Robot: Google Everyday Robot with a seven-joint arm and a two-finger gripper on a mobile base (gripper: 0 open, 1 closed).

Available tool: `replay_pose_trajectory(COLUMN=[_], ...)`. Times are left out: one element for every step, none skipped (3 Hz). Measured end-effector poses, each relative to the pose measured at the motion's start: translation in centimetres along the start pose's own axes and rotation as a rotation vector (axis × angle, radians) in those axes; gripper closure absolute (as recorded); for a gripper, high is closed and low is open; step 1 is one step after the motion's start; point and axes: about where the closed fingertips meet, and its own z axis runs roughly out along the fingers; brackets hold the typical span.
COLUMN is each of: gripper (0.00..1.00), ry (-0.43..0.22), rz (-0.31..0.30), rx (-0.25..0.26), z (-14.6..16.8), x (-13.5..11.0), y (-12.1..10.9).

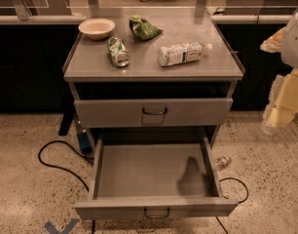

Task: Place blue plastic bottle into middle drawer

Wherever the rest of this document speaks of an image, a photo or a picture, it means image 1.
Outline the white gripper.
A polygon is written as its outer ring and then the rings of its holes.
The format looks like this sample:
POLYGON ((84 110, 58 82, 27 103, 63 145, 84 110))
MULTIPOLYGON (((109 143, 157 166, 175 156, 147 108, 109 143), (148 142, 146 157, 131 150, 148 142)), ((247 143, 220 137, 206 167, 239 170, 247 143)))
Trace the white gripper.
POLYGON ((262 131, 277 134, 298 114, 298 10, 286 27, 264 40, 260 49, 280 53, 281 60, 294 69, 286 76, 278 75, 272 84, 262 121, 262 131))

